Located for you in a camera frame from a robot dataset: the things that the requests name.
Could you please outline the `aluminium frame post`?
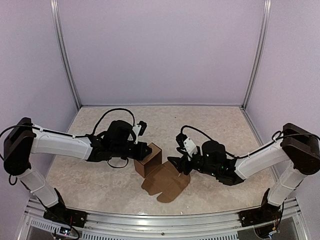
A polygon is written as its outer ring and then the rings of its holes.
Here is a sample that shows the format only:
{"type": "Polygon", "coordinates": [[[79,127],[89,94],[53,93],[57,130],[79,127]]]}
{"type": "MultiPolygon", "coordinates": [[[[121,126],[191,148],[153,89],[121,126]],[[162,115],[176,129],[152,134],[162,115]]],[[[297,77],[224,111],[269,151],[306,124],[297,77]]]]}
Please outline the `aluminium frame post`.
{"type": "Polygon", "coordinates": [[[74,104],[76,106],[76,109],[79,111],[82,107],[82,103],[79,97],[79,93],[76,87],[76,83],[73,78],[70,61],[68,58],[68,53],[65,45],[64,35],[63,35],[63,28],[62,28],[62,22],[60,18],[60,12],[59,12],[59,3],[57,0],[50,0],[50,8],[51,8],[51,14],[53,18],[53,25],[55,29],[55,35],[57,39],[57,44],[61,56],[62,65],[66,74],[67,83],[70,88],[70,92],[72,95],[72,99],[74,101],[74,104]]]}
{"type": "Polygon", "coordinates": [[[241,105],[241,108],[243,109],[244,112],[247,110],[249,106],[249,102],[250,102],[254,85],[259,72],[259,67],[260,67],[264,46],[265,46],[265,40],[268,32],[271,7],[272,7],[272,1],[265,0],[263,5],[262,20],[261,20],[261,25],[260,25],[259,35],[258,35],[257,47],[255,50],[254,59],[253,59],[253,65],[250,72],[249,81],[245,91],[244,99],[241,105]]]}

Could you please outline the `right aluminium frame post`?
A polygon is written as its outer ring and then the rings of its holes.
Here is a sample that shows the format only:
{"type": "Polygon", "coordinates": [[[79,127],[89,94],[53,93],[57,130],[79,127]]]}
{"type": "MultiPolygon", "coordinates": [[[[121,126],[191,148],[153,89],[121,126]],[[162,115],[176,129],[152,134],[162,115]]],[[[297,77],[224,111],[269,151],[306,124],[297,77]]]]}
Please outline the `right aluminium frame post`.
{"type": "Polygon", "coordinates": [[[249,102],[250,102],[254,85],[259,72],[259,67],[260,67],[264,46],[265,46],[265,40],[268,32],[271,7],[272,7],[272,1],[265,0],[263,5],[262,20],[261,20],[261,25],[260,25],[259,35],[258,35],[257,47],[255,50],[254,59],[253,59],[253,65],[250,72],[249,81],[245,91],[244,99],[241,105],[241,108],[243,109],[244,112],[247,110],[249,106],[249,102]]]}

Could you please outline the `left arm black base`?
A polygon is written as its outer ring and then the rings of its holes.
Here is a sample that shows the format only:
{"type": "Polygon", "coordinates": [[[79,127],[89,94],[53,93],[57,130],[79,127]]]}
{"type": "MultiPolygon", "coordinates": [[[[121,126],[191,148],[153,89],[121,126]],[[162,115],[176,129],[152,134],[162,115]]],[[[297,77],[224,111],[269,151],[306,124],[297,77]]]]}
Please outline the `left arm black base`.
{"type": "Polygon", "coordinates": [[[54,188],[54,190],[58,197],[58,203],[49,207],[44,212],[43,218],[56,223],[83,228],[85,226],[88,213],[81,210],[67,208],[59,191],[56,188],[54,188]]]}

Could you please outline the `left aluminium frame post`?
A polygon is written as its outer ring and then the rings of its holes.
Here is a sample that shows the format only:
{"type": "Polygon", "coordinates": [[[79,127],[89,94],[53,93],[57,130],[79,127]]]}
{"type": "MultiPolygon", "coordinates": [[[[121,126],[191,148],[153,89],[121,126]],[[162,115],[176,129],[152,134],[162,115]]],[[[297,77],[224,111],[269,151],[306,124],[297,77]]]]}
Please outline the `left aluminium frame post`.
{"type": "Polygon", "coordinates": [[[60,12],[59,12],[59,3],[57,0],[50,0],[50,8],[51,8],[51,14],[53,18],[53,25],[55,29],[55,35],[57,39],[57,44],[61,56],[62,65],[66,74],[67,83],[70,88],[70,92],[72,95],[72,99],[74,101],[74,104],[76,106],[76,109],[79,111],[82,107],[82,103],[79,97],[79,93],[76,87],[76,83],[73,78],[70,61],[68,58],[68,53],[65,45],[64,35],[63,35],[63,28],[62,28],[62,22],[60,18],[60,12]]]}

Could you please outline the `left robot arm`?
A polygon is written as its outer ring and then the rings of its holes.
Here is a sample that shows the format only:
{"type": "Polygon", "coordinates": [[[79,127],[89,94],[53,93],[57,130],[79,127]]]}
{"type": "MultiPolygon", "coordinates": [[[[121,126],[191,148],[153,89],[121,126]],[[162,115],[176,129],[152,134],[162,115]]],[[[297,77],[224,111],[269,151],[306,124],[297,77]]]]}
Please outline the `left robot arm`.
{"type": "Polygon", "coordinates": [[[108,162],[112,158],[142,161],[152,153],[152,148],[146,142],[138,140],[146,127],[143,121],[131,125],[123,120],[114,120],[106,131],[98,135],[74,135],[42,128],[24,117],[17,125],[4,130],[8,135],[0,157],[4,170],[20,180],[47,211],[63,223],[70,218],[70,211],[60,193],[32,167],[30,155],[51,154],[93,163],[108,162]]]}

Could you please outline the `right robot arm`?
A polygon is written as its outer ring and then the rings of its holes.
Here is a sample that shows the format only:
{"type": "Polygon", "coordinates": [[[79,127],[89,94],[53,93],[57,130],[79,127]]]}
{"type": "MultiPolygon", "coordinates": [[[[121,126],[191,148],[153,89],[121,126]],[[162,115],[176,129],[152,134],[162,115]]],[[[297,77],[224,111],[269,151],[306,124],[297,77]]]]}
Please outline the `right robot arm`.
{"type": "Polygon", "coordinates": [[[285,199],[310,175],[320,170],[320,138],[292,123],[275,132],[271,141],[243,156],[226,151],[226,147],[211,137],[197,146],[183,132],[176,136],[181,157],[167,160],[184,175],[196,170],[215,177],[220,183],[234,186],[252,175],[280,162],[289,161],[273,187],[268,189],[256,210],[256,218],[266,222],[277,212],[285,199]]]}

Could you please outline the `brown cardboard box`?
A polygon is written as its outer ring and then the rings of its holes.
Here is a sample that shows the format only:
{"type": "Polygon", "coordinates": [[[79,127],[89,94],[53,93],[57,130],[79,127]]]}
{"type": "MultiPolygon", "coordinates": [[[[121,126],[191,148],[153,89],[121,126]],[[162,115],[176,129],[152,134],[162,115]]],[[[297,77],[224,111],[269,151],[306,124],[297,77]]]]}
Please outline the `brown cardboard box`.
{"type": "Polygon", "coordinates": [[[160,203],[175,200],[189,185],[190,175],[179,173],[169,161],[162,162],[162,149],[150,143],[151,153],[143,160],[135,160],[135,171],[143,177],[141,188],[160,203]]]}

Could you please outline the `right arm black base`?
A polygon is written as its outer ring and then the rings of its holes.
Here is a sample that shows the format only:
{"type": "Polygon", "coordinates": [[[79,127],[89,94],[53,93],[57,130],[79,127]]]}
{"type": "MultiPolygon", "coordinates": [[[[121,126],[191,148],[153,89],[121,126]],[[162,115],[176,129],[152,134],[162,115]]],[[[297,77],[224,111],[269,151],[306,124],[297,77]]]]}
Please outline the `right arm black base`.
{"type": "Polygon", "coordinates": [[[283,214],[280,211],[280,206],[269,204],[269,191],[270,188],[268,188],[264,193],[261,205],[259,207],[249,210],[242,210],[238,213],[242,227],[248,227],[274,220],[279,220],[282,217],[283,214]]]}

